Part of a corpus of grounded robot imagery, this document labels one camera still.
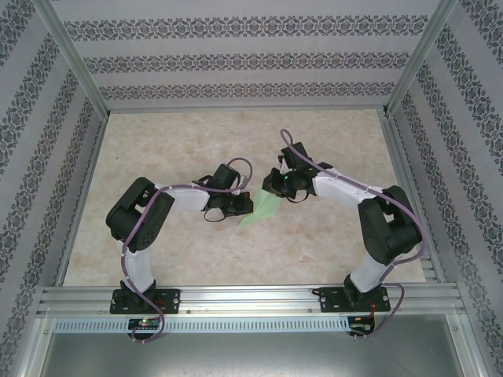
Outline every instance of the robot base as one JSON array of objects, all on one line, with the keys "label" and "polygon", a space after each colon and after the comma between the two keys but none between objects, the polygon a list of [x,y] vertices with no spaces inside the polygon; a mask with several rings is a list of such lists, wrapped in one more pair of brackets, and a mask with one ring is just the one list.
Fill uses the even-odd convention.
[{"label": "robot base", "polygon": [[375,305],[376,312],[389,312],[390,301],[385,287],[376,287],[370,292],[361,294],[353,305],[344,294],[342,287],[323,287],[312,290],[313,295],[320,298],[322,313],[357,313],[368,312],[371,305]]},{"label": "robot base", "polygon": [[[143,295],[158,305],[164,314],[178,314],[180,306],[179,289],[156,289],[156,282]],[[111,314],[157,314],[149,304],[121,281],[120,289],[115,289],[110,304]]]}]

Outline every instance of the wall with decorative stripes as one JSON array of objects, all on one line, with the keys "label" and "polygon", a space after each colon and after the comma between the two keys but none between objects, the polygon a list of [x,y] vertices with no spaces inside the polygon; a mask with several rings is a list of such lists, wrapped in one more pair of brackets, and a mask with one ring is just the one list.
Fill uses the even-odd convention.
[{"label": "wall with decorative stripes", "polygon": [[395,122],[489,375],[503,375],[503,1],[461,0]]},{"label": "wall with decorative stripes", "polygon": [[53,285],[103,122],[29,0],[0,0],[0,376]]},{"label": "wall with decorative stripes", "polygon": [[438,0],[54,1],[112,110],[384,105]]}]

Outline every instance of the green fabric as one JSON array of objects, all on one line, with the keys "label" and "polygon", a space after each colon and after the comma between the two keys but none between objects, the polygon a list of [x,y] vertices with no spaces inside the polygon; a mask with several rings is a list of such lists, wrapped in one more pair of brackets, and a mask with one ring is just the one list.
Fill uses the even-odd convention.
[{"label": "green fabric", "polygon": [[239,223],[239,226],[253,224],[254,222],[270,218],[277,213],[281,198],[264,190],[259,190],[253,196],[253,213],[247,214]]}]

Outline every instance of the metal plate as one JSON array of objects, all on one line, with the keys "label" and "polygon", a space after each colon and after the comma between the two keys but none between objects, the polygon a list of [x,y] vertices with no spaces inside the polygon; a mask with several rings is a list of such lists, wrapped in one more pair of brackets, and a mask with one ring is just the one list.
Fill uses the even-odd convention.
[{"label": "metal plate", "polygon": [[362,295],[357,305],[353,306],[344,295],[341,287],[320,287],[313,289],[313,295],[320,298],[322,313],[369,312],[371,305],[376,305],[376,312],[389,312],[390,299],[385,287],[377,287],[372,294]]},{"label": "metal plate", "polygon": [[[180,306],[180,290],[179,289],[159,289],[155,290],[153,302],[157,304],[164,314],[178,314]],[[157,314],[151,306],[143,309],[136,305],[126,303],[124,291],[115,289],[112,294],[112,302],[110,303],[111,314]]]}]

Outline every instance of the purple cable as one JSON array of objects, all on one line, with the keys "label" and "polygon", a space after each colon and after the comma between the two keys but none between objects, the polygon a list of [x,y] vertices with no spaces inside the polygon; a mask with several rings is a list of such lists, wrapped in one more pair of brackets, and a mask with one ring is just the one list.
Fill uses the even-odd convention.
[{"label": "purple cable", "polygon": [[159,317],[160,317],[160,321],[161,321],[161,325],[160,325],[159,331],[156,334],[152,335],[148,339],[142,339],[142,340],[136,339],[134,337],[134,333],[136,332],[137,328],[134,328],[133,331],[131,332],[131,338],[133,339],[133,342],[135,342],[135,343],[148,343],[148,342],[151,342],[152,340],[155,340],[155,339],[159,338],[162,335],[163,331],[164,331],[164,327],[165,327],[166,321],[164,319],[164,313],[161,310],[161,308],[159,306],[157,306],[155,303],[153,303],[152,301],[150,301],[145,295],[143,295],[140,292],[140,290],[131,281],[130,275],[127,272],[127,268],[126,268],[127,245],[129,245],[129,243],[133,239],[134,235],[136,235],[136,233],[140,229],[141,223],[145,219],[145,216],[147,215],[147,213],[150,211],[150,208],[152,207],[154,201],[157,199],[157,197],[161,193],[163,193],[163,192],[165,192],[167,190],[179,189],[180,188],[180,189],[194,189],[194,190],[200,190],[200,191],[206,191],[206,192],[229,193],[229,192],[235,192],[235,191],[238,191],[238,190],[245,189],[246,186],[248,185],[248,182],[252,179],[252,176],[253,176],[253,166],[252,166],[252,163],[250,163],[250,161],[248,161],[247,159],[244,159],[242,157],[237,157],[235,159],[231,159],[227,163],[227,166],[229,167],[230,164],[233,163],[234,161],[244,161],[245,163],[248,164],[248,167],[250,168],[250,173],[249,173],[248,177],[246,177],[246,176],[244,177],[243,183],[241,185],[239,185],[239,186],[237,186],[235,188],[230,188],[228,190],[219,190],[219,189],[216,189],[216,188],[207,188],[207,187],[202,187],[202,186],[198,186],[198,185],[172,185],[172,186],[164,186],[162,188],[159,188],[156,191],[156,193],[152,196],[152,198],[150,199],[149,203],[145,206],[145,209],[143,210],[143,213],[141,214],[140,218],[138,219],[138,221],[134,225],[133,230],[131,230],[131,233],[129,233],[129,236],[124,241],[123,249],[122,249],[122,253],[121,253],[121,257],[120,257],[120,265],[122,266],[124,276],[126,277],[126,280],[129,283],[130,287],[133,289],[134,293],[136,293],[138,296],[140,296],[140,298],[143,301],[145,301],[152,308],[154,308],[155,311],[158,312]]},{"label": "purple cable", "polygon": [[373,332],[371,332],[370,334],[364,334],[361,331],[351,329],[352,332],[360,335],[365,340],[367,338],[372,338],[374,335],[379,334],[387,326],[387,324],[390,323],[390,319],[393,318],[393,316],[396,314],[396,312],[398,312],[398,309],[400,309],[400,305],[403,302],[403,298],[406,296],[406,289],[400,283],[384,283],[383,287],[398,287],[398,288],[400,288],[400,291],[401,291],[400,298],[398,299],[398,302],[396,303],[396,305],[393,308],[393,310],[391,311],[391,313],[383,321],[383,323],[376,330],[374,330]]},{"label": "purple cable", "polygon": [[[342,175],[336,175],[336,174],[334,174],[333,172],[331,172],[329,170],[323,169],[318,164],[314,163],[313,161],[311,161],[310,159],[308,159],[306,156],[303,156],[299,151],[297,151],[295,148],[293,148],[293,145],[292,145],[292,143],[293,143],[293,137],[292,137],[292,134],[290,134],[288,132],[288,130],[286,130],[284,128],[281,129],[280,135],[281,135],[281,138],[283,139],[283,141],[285,142],[285,144],[290,148],[290,150],[293,153],[296,154],[296,156],[298,156],[300,159],[302,159],[306,163],[309,163],[315,169],[317,169],[317,170],[319,170],[319,171],[321,171],[321,172],[329,175],[330,177],[334,177],[336,179],[340,179],[341,181],[349,183],[350,185],[356,187],[357,189],[366,190],[367,192],[370,192],[371,194],[373,194],[375,196],[379,196],[381,199],[384,199],[384,200],[388,201],[389,203],[394,204],[400,210],[404,211],[412,219],[412,221],[414,221],[414,223],[416,224],[417,228],[419,229],[419,232],[421,233],[421,237],[423,239],[423,242],[421,243],[420,250],[417,252],[417,254],[413,255],[412,257],[401,259],[401,260],[396,261],[396,262],[393,261],[390,264],[390,266],[386,269],[386,271],[384,271],[383,275],[380,277],[379,281],[381,283],[386,278],[386,276],[389,275],[389,273],[392,271],[392,269],[396,265],[402,265],[402,264],[407,263],[407,262],[415,261],[416,259],[420,258],[421,255],[423,255],[426,252],[426,247],[428,246],[428,241],[427,241],[428,234],[426,233],[426,229],[424,228],[424,226],[421,223],[421,221],[419,220],[419,218],[417,218],[417,216],[409,208],[407,208],[406,206],[404,206],[400,202],[398,202],[398,201],[390,198],[389,196],[384,195],[382,192],[378,192],[376,190],[373,190],[373,189],[371,189],[368,186],[362,185],[361,183],[352,180],[351,178],[344,177]],[[399,283],[386,283],[386,284],[383,284],[383,285],[385,287],[399,287],[400,290],[402,291],[402,294],[400,295],[400,299],[398,300],[397,305],[391,311],[390,315],[387,316],[387,318],[384,320],[384,322],[372,334],[370,334],[371,336],[374,336],[375,334],[378,334],[384,327],[387,326],[388,321],[391,318],[393,318],[393,316],[395,315],[395,313],[400,308],[400,305],[402,304],[403,298],[405,297],[405,294],[406,294],[405,288],[401,284],[399,284]],[[360,335],[364,335],[360,331],[354,331],[354,332],[359,333]]]}]

